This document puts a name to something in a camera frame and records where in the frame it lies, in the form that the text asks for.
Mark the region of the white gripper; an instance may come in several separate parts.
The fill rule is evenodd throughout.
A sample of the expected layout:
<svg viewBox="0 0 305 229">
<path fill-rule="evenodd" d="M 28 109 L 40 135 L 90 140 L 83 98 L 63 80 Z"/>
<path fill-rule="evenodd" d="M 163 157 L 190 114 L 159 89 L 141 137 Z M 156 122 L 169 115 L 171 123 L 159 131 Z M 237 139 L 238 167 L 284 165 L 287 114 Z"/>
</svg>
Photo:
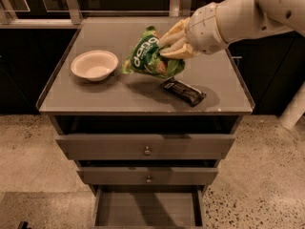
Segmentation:
<svg viewBox="0 0 305 229">
<path fill-rule="evenodd" d="M 188 59 L 200 53 L 213 54 L 228 47 L 216 20 L 216 3 L 197 9 L 191 18 L 178 21 L 159 40 L 160 55 L 170 59 Z"/>
</svg>

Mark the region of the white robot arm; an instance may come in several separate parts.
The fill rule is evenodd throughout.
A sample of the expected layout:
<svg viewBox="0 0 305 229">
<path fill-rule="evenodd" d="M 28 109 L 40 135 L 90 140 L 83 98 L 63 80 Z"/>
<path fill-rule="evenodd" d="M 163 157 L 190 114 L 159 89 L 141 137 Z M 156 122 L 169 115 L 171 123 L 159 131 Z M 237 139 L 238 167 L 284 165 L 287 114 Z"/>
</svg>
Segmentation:
<svg viewBox="0 0 305 229">
<path fill-rule="evenodd" d="M 186 59 L 213 54 L 244 39 L 305 33 L 305 0 L 224 0 L 197 9 L 160 41 L 160 54 Z"/>
</svg>

